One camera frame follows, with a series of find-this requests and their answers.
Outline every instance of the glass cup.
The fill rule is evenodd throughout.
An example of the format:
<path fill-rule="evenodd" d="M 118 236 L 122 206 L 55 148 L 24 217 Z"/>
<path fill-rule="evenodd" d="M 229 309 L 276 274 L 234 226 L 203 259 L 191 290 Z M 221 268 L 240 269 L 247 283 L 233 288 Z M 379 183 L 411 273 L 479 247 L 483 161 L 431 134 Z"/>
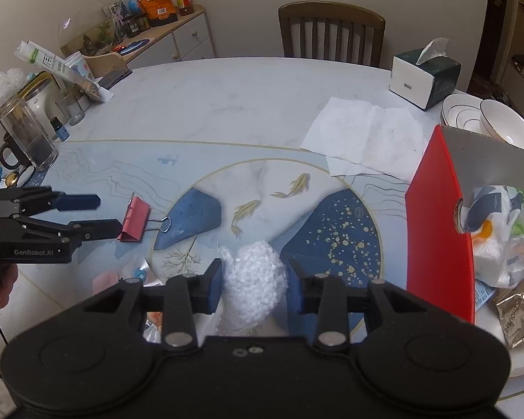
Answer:
<path fill-rule="evenodd" d="M 58 157 L 37 117 L 17 94 L 0 107 L 0 124 L 38 171 L 48 169 Z"/>
<path fill-rule="evenodd" d="M 75 126 L 85 117 L 85 111 L 82 110 L 78 102 L 77 95 L 73 86 L 69 86 L 60 91 L 60 96 L 56 100 L 56 105 L 62 110 L 71 126 Z"/>

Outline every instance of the napkin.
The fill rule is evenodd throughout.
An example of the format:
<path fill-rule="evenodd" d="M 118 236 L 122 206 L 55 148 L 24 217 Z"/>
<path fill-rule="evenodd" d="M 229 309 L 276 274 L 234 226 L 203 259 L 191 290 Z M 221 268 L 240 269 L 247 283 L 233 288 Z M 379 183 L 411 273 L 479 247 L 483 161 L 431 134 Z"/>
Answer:
<path fill-rule="evenodd" d="M 327 156 L 332 176 L 386 173 L 411 182 L 426 145 L 408 109 L 332 97 L 301 148 Z"/>

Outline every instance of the gold wrapper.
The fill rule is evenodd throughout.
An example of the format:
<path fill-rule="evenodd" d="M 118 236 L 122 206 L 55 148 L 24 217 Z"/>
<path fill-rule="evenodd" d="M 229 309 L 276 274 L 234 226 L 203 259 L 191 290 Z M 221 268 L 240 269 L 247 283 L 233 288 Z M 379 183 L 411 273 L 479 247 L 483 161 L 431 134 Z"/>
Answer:
<path fill-rule="evenodd" d="M 499 290 L 493 302 L 508 348 L 524 343 L 524 280 L 512 290 Z"/>

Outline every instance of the gold fish design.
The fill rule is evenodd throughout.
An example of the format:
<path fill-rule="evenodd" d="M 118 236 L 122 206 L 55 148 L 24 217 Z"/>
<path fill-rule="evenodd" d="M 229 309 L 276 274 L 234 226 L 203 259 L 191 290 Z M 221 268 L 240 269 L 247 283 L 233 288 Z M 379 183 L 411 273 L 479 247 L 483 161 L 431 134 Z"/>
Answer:
<path fill-rule="evenodd" d="M 231 231 L 236 237 L 239 237 L 241 229 L 235 225 L 235 222 L 244 217 L 250 217 L 253 215 L 254 210 L 260 204 L 260 200 L 251 200 L 244 205 L 237 206 L 235 208 L 235 214 L 233 214 L 233 220 L 231 221 Z"/>
<path fill-rule="evenodd" d="M 270 194 L 272 197 L 278 197 L 278 198 L 287 198 L 296 196 L 297 194 L 300 194 L 303 190 L 308 189 L 308 180 L 311 176 L 308 173 L 302 173 L 299 175 L 299 177 L 291 181 L 291 188 L 289 189 L 289 192 L 284 194 L 283 192 L 274 192 L 273 194 Z"/>

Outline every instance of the binder clip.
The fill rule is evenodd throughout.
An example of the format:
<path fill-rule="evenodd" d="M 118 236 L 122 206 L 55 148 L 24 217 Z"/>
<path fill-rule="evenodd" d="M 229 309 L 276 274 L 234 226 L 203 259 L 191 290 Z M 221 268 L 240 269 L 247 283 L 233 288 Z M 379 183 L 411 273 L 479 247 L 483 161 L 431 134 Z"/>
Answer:
<path fill-rule="evenodd" d="M 167 216 L 160 220 L 149 219 L 150 210 L 151 207 L 132 192 L 124 220 L 122 221 L 122 233 L 117 239 L 126 242 L 140 242 L 146 231 L 168 232 L 171 228 L 171 218 Z M 163 222 L 167 220 L 169 221 L 169 225 L 163 229 Z M 160 222 L 161 225 L 159 225 L 159 228 L 146 228 L 147 222 Z"/>

